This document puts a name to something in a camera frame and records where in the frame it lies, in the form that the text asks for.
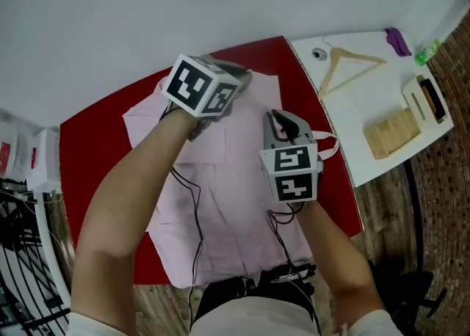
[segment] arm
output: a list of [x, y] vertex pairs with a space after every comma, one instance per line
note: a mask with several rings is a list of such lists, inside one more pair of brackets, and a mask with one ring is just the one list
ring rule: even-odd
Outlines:
[[72, 282], [72, 311], [135, 334], [134, 254], [195, 119], [169, 113], [103, 179], [85, 216]]
[[333, 294], [339, 324], [352, 326], [371, 311], [382, 310], [369, 264], [323, 207], [308, 202], [297, 220]]

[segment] white shirt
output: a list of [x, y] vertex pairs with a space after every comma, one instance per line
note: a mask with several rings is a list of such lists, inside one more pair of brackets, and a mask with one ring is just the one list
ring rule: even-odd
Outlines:
[[[86, 316], [71, 313], [67, 336], [122, 336], [123, 333]], [[227, 302], [198, 319], [191, 336], [318, 336], [317, 327], [307, 310], [288, 302], [262, 297], [245, 297]], [[383, 310], [376, 310], [359, 319], [347, 336], [401, 336], [400, 331]]]

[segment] white table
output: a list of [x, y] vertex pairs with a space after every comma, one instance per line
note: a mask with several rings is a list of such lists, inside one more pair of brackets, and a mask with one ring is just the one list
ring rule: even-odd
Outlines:
[[[414, 55], [416, 51], [413, 44], [405, 35], [403, 36]], [[386, 65], [381, 65], [351, 83], [334, 90], [325, 95], [322, 100], [325, 113], [339, 138], [340, 148], [354, 187], [388, 172], [411, 156], [416, 155], [453, 127], [454, 124], [447, 105], [429, 68], [416, 65], [413, 56], [398, 56], [393, 47], [386, 42], [385, 32], [338, 34], [323, 37], [323, 40], [333, 47], [344, 48], [355, 54], [377, 56], [387, 61]], [[331, 47], [323, 40], [322, 37], [315, 37], [291, 42], [300, 63], [314, 86], [314, 90], [317, 92], [330, 67]], [[315, 59], [312, 55], [314, 48], [324, 49], [328, 58], [325, 61]], [[371, 62], [341, 59], [331, 80], [329, 90], [371, 65], [373, 65]], [[364, 127], [380, 122], [390, 113], [408, 106], [402, 95], [402, 88], [418, 75], [430, 79], [436, 88], [446, 112], [444, 121], [429, 128], [429, 126], [421, 126], [416, 118], [422, 132], [388, 158], [375, 160], [364, 136]]]

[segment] wooden block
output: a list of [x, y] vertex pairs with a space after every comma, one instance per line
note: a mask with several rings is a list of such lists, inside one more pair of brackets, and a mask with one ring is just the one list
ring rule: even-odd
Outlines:
[[389, 157], [418, 135], [418, 124], [410, 108], [405, 108], [386, 120], [364, 130], [364, 135], [376, 160]]

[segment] red table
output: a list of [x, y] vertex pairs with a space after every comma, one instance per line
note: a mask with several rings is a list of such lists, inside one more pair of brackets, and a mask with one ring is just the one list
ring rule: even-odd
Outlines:
[[[331, 131], [310, 81], [284, 37], [261, 40], [212, 54], [259, 73], [277, 75], [283, 109], [306, 120], [312, 130]], [[104, 176], [131, 150], [122, 118], [149, 96], [170, 69], [137, 81], [89, 106], [60, 126], [60, 171], [65, 209], [74, 244], [91, 198]], [[319, 142], [319, 149], [331, 142]], [[340, 153], [325, 162], [319, 183], [319, 202], [349, 236], [362, 231], [353, 188]], [[146, 233], [137, 249], [135, 284], [163, 284], [169, 280]]]

